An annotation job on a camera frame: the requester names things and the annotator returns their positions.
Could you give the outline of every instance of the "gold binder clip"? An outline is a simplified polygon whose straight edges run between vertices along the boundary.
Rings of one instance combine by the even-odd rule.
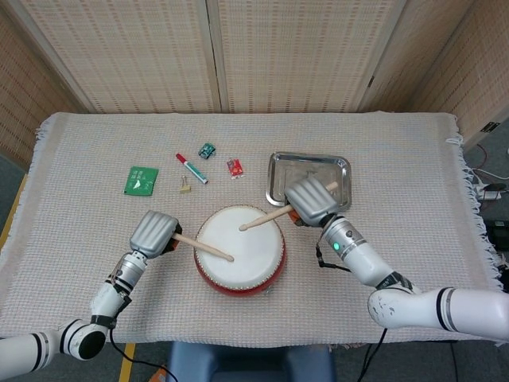
[[[182,186],[181,186],[181,193],[190,193],[191,192],[191,186],[188,185],[188,180],[185,178],[185,175],[182,177]]]

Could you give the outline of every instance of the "metal tray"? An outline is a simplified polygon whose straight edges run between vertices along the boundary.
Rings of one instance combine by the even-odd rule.
[[[339,187],[331,194],[342,211],[352,204],[351,167],[345,158],[290,152],[273,153],[269,160],[266,197],[269,203],[286,205],[285,187],[307,177],[315,177],[324,185],[337,181]]]

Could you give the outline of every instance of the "wooden drumstick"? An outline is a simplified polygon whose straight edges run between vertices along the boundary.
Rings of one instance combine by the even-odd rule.
[[[327,189],[327,191],[332,192],[335,189],[337,189],[338,186],[339,185],[337,184],[337,181],[334,181],[330,185],[326,185],[325,188]],[[257,227],[259,225],[266,223],[267,221],[274,220],[276,217],[280,217],[281,215],[285,215],[288,212],[292,212],[292,211],[293,211],[292,205],[286,205],[285,207],[281,207],[280,209],[278,209],[274,212],[267,213],[265,216],[259,217],[258,219],[253,220],[250,223],[242,224],[239,227],[239,230],[246,231],[249,228]]]
[[[227,255],[226,253],[220,251],[219,249],[215,249],[214,247],[210,247],[207,244],[200,243],[199,241],[193,240],[190,237],[182,236],[178,233],[174,233],[172,236],[175,240],[181,241],[182,243],[189,244],[190,246],[194,248],[199,248],[202,251],[206,251],[207,253],[210,253],[211,255],[220,257],[222,259],[228,260],[228,261],[234,261],[234,257]]]

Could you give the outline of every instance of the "red marker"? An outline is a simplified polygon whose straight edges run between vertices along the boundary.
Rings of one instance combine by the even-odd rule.
[[[208,183],[207,178],[191,163],[189,163],[182,155],[177,154],[175,155],[179,161],[182,162],[182,164],[185,166],[186,169],[192,172],[192,174],[198,178],[199,181],[201,181],[204,185]]]

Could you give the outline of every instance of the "red drum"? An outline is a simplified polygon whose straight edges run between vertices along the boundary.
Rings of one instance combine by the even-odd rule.
[[[231,296],[265,290],[281,274],[286,260],[285,240],[272,220],[241,232],[239,227],[266,214],[255,207],[234,205],[210,216],[196,240],[235,258],[234,262],[194,250],[198,271],[214,289]]]

